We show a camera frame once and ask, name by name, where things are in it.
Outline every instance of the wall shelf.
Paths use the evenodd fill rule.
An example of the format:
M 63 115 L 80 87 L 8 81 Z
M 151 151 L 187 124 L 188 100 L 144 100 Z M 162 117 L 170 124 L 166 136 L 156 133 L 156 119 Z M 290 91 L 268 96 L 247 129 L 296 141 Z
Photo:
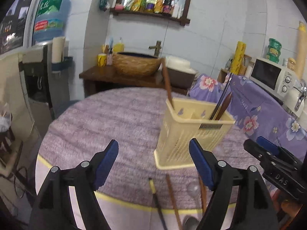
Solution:
M 122 2 L 123 2 L 123 0 L 116 0 L 116 3 L 122 3 Z M 187 18 L 189 7 L 190 7 L 190 2 L 191 2 L 191 0 L 185 0 L 182 16 L 179 19 L 178 18 L 164 16 L 162 14 L 144 13 L 144 12 L 139 12 L 139 11 L 115 10 L 114 8 L 110 9 L 110 13 L 113 13 L 113 15 L 115 15 L 115 16 L 117 16 L 119 14 L 130 14 L 130 15 L 142 15 L 142 16 L 159 17 L 159 18 L 163 18 L 163 19 L 166 19 L 166 20 L 169 20 L 169 21 L 178 22 L 180 25 L 185 26 L 186 24 L 190 23 L 190 20 Z
M 112 13 L 113 15 L 117 16 L 119 14 L 126 14 L 126 15 L 141 15 L 141 16 L 151 16 L 151 17 L 156 17 L 156 18 L 162 18 L 165 20 L 169 20 L 169 21 L 175 21 L 180 23 L 180 25 L 183 24 L 183 26 L 185 24 L 189 24 L 190 20 L 186 19 L 186 18 L 174 18 L 171 16 L 164 16 L 162 14 L 156 14 L 156 13 L 146 13 L 146 12 L 139 12 L 139 11 L 126 11 L 126 10 L 115 10 L 114 8 L 110 9 L 110 13 Z

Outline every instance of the window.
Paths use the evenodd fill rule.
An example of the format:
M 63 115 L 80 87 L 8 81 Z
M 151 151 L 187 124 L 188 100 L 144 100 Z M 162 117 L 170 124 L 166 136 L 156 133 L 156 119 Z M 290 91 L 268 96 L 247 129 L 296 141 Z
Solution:
M 32 0 L 15 0 L 0 23 L 0 54 L 23 45 L 26 18 Z

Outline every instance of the soy sauce bottle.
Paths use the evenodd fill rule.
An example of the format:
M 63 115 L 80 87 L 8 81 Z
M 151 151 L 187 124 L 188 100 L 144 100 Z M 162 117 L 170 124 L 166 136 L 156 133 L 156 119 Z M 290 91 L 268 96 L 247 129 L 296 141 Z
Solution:
M 171 16 L 173 0 L 164 0 L 162 14 L 165 16 Z

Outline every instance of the chrome faucet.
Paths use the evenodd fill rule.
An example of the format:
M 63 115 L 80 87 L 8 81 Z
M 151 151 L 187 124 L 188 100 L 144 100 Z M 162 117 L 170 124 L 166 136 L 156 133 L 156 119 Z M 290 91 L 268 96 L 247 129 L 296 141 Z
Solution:
M 296 111 L 299 109 L 302 101 L 305 100 L 305 98 L 307 96 L 307 86 L 306 86 L 305 80 L 301 79 L 300 83 L 302 85 L 302 87 L 300 89 L 297 89 L 296 87 L 294 87 L 295 89 L 297 89 L 300 92 L 300 96 L 298 97 L 298 100 L 297 100 L 295 108 L 294 108 Z
M 160 49 L 161 49 L 161 41 L 157 41 L 156 45 L 155 46 L 149 46 L 148 49 L 154 49 L 154 56 L 156 57 L 159 57 L 159 52 L 160 52 Z

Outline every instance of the woven bowl sink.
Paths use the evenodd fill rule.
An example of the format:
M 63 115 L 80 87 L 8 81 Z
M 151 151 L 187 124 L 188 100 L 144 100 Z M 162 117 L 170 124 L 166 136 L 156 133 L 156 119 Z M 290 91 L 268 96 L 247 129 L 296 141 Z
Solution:
M 155 73 L 161 64 L 161 58 L 131 52 L 113 54 L 112 65 L 116 71 L 129 76 L 150 76 Z

